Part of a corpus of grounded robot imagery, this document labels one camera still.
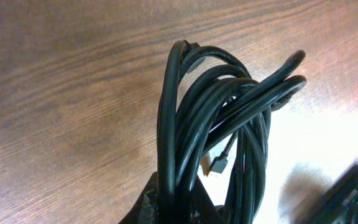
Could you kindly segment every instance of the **wood grain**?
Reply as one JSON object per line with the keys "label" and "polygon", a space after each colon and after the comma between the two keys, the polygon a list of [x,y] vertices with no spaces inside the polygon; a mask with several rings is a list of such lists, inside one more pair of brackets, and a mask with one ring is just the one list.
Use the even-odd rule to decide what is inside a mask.
{"label": "wood grain", "polygon": [[163,72],[181,39],[226,49],[256,80],[303,49],[308,85],[287,110],[358,111],[358,1],[0,0],[0,223],[129,211],[156,170]]}

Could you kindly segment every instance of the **table surface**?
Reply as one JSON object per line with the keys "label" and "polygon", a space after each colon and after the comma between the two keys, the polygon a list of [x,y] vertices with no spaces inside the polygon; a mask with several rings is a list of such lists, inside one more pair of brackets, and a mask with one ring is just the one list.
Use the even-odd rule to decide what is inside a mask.
{"label": "table surface", "polygon": [[329,186],[358,158],[358,1],[0,0],[0,223],[129,211],[157,168],[163,73],[183,39],[227,50],[256,80],[306,52],[307,86],[272,116],[256,223],[287,222],[282,192],[300,187],[288,181]]}

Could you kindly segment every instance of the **coiled cable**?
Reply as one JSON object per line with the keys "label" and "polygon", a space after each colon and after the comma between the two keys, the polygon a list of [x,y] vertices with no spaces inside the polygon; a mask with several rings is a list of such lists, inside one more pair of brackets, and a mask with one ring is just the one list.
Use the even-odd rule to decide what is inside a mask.
{"label": "coiled cable", "polygon": [[[200,75],[176,111],[179,83],[204,57],[215,57],[227,64]],[[161,217],[173,220],[185,211],[201,158],[234,133],[236,160],[221,214],[226,223],[252,223],[265,189],[270,115],[306,84],[301,75],[287,78],[304,57],[304,51],[295,52],[281,68],[258,83],[238,59],[220,48],[200,47],[185,40],[173,45],[157,122]]]}

